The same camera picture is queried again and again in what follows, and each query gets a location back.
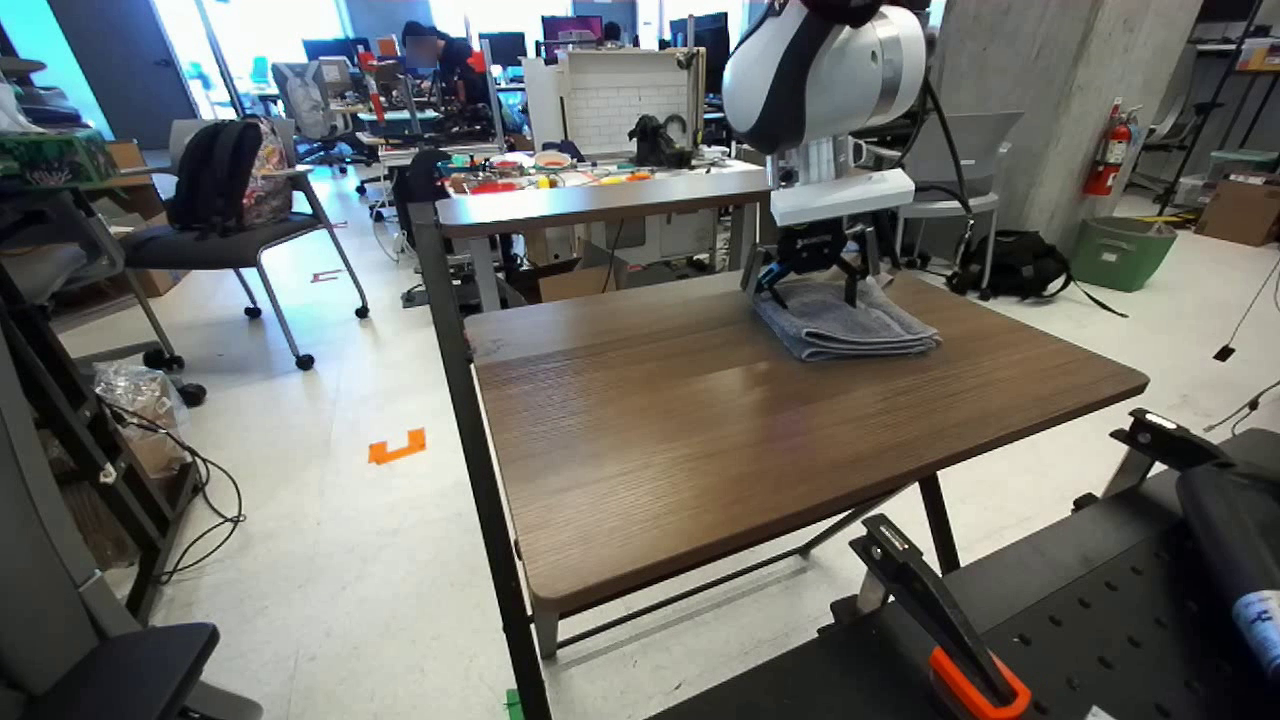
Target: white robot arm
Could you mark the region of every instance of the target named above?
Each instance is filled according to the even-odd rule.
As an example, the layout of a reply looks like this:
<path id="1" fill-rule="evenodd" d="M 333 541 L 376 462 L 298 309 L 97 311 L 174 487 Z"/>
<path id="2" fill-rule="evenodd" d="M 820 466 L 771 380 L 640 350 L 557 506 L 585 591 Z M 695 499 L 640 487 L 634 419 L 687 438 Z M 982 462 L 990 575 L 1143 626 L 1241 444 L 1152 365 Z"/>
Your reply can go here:
<path id="1" fill-rule="evenodd" d="M 887 125 L 924 79 L 924 30 L 879 0 L 771 0 L 725 68 L 730 125 L 760 152 Z"/>
<path id="2" fill-rule="evenodd" d="M 730 56 L 730 125 L 771 152 L 781 253 L 757 280 L 760 293 L 775 297 L 785 275 L 839 265 L 853 301 L 871 265 L 853 216 L 913 206 L 916 183 L 900 168 L 858 168 L 849 132 L 904 115 L 921 98 L 924 61 L 921 20 L 879 0 L 771 0 Z"/>

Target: table top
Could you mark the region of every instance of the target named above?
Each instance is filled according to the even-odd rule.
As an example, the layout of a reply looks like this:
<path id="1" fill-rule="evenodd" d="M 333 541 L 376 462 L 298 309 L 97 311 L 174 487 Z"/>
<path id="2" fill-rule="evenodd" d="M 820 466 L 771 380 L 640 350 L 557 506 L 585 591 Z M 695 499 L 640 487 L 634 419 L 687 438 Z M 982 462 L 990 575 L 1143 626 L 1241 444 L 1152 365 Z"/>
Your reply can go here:
<path id="1" fill-rule="evenodd" d="M 1147 383 L 921 280 L 893 297 L 939 352 L 802 365 L 736 275 L 473 315 L 531 598 L 592 610 Z"/>
<path id="2" fill-rule="evenodd" d="M 768 198 L 768 172 L 683 172 L 646 183 L 585 183 L 552 193 L 502 193 L 502 198 L 455 198 L 439 201 L 444 237 L 461 234 L 513 234 L 513 230 L 557 230 L 576 220 L 683 214 L 704 206 L 757 206 Z"/>

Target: orange tape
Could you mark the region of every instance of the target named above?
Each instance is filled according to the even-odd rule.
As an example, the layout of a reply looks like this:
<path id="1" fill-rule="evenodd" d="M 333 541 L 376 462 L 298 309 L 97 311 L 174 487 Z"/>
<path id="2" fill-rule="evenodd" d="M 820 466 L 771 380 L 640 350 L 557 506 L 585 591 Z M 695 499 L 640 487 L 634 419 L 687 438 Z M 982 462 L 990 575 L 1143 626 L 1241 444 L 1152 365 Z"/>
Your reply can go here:
<path id="1" fill-rule="evenodd" d="M 384 441 L 367 444 L 367 466 L 396 466 L 429 449 L 429 431 L 412 429 L 403 449 L 390 449 Z"/>

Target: green bin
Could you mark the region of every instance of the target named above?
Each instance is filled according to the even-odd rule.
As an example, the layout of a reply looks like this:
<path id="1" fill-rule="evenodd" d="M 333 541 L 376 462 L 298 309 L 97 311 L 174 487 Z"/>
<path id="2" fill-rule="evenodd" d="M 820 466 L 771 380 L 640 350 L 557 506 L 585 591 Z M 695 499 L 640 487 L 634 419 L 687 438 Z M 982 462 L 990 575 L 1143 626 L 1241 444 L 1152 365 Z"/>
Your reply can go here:
<path id="1" fill-rule="evenodd" d="M 1155 275 L 1173 240 L 1175 234 L 1159 220 L 1142 220 L 1142 216 L 1085 220 L 1074 253 L 1074 275 L 1085 283 L 1137 293 Z"/>

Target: computer monitor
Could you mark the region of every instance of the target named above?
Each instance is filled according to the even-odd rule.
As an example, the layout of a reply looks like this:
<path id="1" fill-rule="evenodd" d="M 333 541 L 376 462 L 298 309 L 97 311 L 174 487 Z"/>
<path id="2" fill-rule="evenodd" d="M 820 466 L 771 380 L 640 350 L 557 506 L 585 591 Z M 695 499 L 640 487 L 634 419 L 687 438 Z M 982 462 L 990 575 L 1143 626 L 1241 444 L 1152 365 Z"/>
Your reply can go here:
<path id="1" fill-rule="evenodd" d="M 557 65 L 574 45 L 603 45 L 601 17 L 545 17 L 545 61 Z"/>
<path id="2" fill-rule="evenodd" d="M 720 98 L 730 65 L 730 11 L 693 17 L 693 45 L 709 53 L 709 93 Z M 671 50 L 687 50 L 687 20 L 671 20 Z"/>
<path id="3" fill-rule="evenodd" d="M 479 32 L 491 65 L 522 65 L 528 56 L 524 32 Z"/>
<path id="4" fill-rule="evenodd" d="M 367 36 L 304 41 L 308 61 L 343 56 L 343 61 L 362 65 L 362 50 L 373 50 Z"/>

